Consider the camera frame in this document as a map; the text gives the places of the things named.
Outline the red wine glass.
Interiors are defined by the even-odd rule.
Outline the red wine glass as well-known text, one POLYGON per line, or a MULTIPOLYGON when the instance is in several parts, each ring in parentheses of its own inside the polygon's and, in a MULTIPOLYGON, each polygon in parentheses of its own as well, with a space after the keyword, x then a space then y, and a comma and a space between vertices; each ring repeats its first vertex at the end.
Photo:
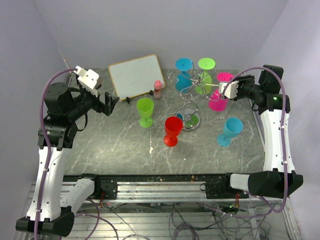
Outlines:
POLYGON ((166 135, 163 142, 167 147, 174 147, 178 143, 178 135, 183 128, 182 120, 177 116, 170 116, 166 119, 164 129, 166 135))

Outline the pink wine glass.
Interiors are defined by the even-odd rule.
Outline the pink wine glass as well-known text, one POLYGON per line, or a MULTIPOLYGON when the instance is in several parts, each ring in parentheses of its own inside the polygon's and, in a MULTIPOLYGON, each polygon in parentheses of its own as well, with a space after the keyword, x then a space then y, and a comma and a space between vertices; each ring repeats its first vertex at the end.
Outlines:
MULTIPOLYGON (((217 74, 216 79, 219 82, 227 83, 233 77, 231 73, 228 72, 220 72, 217 74)), ((227 99, 222 99, 221 94, 219 93, 219 89, 217 88, 213 94, 211 95, 210 101, 208 102, 208 106, 211 110, 215 112, 222 112, 226 109, 228 104, 227 99)))

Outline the blue wine glass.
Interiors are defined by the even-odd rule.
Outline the blue wine glass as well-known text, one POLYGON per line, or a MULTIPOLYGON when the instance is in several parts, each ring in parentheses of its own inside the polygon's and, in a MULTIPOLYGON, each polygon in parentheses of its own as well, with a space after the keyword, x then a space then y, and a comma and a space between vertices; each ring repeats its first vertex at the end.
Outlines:
POLYGON ((191 76, 188 71, 192 68, 193 63, 189 58, 179 58, 175 67, 179 71, 176 77, 175 89, 179 92, 186 93, 192 85, 191 76))
POLYGON ((243 131, 243 127, 240 119, 228 118, 222 128, 222 134, 216 138, 217 143, 222 147, 228 147, 231 144, 231 139, 237 137, 243 131))

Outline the chrome wine glass rack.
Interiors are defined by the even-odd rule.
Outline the chrome wine glass rack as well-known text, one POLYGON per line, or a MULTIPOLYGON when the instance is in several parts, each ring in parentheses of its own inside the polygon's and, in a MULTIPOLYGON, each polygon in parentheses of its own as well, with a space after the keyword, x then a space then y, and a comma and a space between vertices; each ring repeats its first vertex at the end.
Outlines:
MULTIPOLYGON (((201 117, 199 114, 198 102, 201 100, 210 101, 211 96, 214 92, 212 91, 212 88, 211 88, 211 92, 207 95, 205 94, 201 95, 195 91, 195 87, 199 84, 198 75, 202 72, 203 72, 202 69, 200 69, 200 71, 196 70, 195 64, 192 61, 192 68, 188 71, 190 75, 190 79, 192 81, 192 85, 190 86, 190 88, 186 93, 182 93, 176 90, 179 93, 180 97, 184 100, 184 104, 180 109, 177 110, 176 116, 182 120, 182 123, 183 123, 182 130, 185 132, 195 131, 200 126, 201 117)), ((174 86, 176 84, 178 73, 179 71, 176 69, 175 71, 172 71, 168 74, 168 80, 174 83, 174 86)), ((218 88, 219 85, 212 83, 212 87, 218 88)))

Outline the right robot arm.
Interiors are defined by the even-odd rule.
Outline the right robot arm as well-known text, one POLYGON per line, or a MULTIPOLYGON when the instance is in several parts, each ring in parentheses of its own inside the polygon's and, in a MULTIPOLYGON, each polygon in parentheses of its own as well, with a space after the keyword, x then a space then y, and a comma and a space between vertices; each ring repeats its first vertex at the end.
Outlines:
POLYGON ((282 83, 284 69, 263 65, 258 82, 253 75, 240 73, 229 82, 219 83, 219 93, 233 101, 249 99, 257 106, 264 131, 263 170, 250 174, 231 173, 220 186, 221 194, 233 197, 238 190, 254 196, 283 198, 303 185, 296 173, 289 141, 290 98, 282 83))

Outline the small whiteboard with wooden frame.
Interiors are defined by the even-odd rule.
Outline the small whiteboard with wooden frame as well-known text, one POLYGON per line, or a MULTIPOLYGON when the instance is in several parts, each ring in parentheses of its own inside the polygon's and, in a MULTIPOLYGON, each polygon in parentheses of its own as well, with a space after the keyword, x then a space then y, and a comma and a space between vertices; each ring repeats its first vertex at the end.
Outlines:
POLYGON ((155 81, 166 87, 158 56, 150 54, 113 63, 108 66, 108 72, 116 95, 120 101, 148 94, 154 89, 155 81))

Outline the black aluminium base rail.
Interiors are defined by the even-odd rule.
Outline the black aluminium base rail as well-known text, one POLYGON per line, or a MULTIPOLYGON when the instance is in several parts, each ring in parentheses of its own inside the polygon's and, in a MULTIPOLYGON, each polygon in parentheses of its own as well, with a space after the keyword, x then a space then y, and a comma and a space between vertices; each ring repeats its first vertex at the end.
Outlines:
POLYGON ((227 184, 228 174, 101 174, 100 192, 96 200, 103 198, 111 203, 155 202, 207 202, 246 199, 240 190, 227 184))

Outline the green wine glass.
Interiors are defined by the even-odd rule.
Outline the green wine glass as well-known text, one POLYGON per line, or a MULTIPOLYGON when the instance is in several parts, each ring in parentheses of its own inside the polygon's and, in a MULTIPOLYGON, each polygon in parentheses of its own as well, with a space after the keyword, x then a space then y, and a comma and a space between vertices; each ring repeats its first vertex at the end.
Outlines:
POLYGON ((141 98, 136 103, 137 111, 140 116, 139 124, 143 128, 149 128, 153 124, 153 119, 151 118, 154 110, 154 103, 149 98, 141 98))
POLYGON ((199 95, 207 95, 212 90, 210 71, 215 68, 216 62, 212 58, 204 57, 198 61, 198 66, 203 72, 198 75, 199 84, 194 89, 199 95))

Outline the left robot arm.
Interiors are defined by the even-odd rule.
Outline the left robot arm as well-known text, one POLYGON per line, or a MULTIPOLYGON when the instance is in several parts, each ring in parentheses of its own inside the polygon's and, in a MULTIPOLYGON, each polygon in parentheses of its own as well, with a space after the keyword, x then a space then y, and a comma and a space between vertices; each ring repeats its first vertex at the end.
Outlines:
POLYGON ((27 214, 18 219, 15 229, 38 235, 66 237, 70 234, 75 214, 88 199, 100 198, 102 186, 99 175, 84 173, 76 184, 61 197, 66 160, 78 129, 76 121, 87 117, 89 110, 109 116, 118 97, 106 92, 105 101, 83 86, 68 87, 63 82, 52 83, 45 95, 47 115, 40 116, 38 131, 39 168, 32 203, 27 214))

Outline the small pink bottle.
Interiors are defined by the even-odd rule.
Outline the small pink bottle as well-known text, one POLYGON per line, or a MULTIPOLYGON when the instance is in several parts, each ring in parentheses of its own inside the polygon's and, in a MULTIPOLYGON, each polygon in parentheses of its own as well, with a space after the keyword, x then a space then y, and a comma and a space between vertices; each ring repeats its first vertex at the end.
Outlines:
POLYGON ((153 97, 158 100, 162 97, 162 82, 160 80, 156 80, 153 87, 153 97))

